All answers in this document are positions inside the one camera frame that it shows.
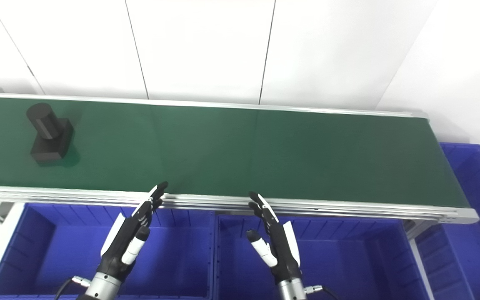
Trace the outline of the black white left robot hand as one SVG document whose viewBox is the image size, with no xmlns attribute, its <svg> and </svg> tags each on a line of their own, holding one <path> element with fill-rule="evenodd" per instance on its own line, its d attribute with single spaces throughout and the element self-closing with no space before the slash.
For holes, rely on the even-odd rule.
<svg viewBox="0 0 480 300">
<path fill-rule="evenodd" d="M 97 272 L 125 281 L 149 237 L 153 213 L 162 205 L 167 187 L 168 182 L 154 186 L 130 216 L 118 216 L 101 249 Z"/>
</svg>

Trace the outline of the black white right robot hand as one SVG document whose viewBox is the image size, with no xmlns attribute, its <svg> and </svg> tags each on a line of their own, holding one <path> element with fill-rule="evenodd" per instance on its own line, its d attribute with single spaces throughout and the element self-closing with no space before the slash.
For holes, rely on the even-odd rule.
<svg viewBox="0 0 480 300">
<path fill-rule="evenodd" d="M 251 191 L 248 196 L 251 199 L 248 206 L 261 219 L 269 242 L 254 229 L 246 231 L 248 241 L 270 268 L 276 284 L 300 279 L 300 256 L 291 222 L 279 221 L 271 205 L 259 193 Z"/>
</svg>

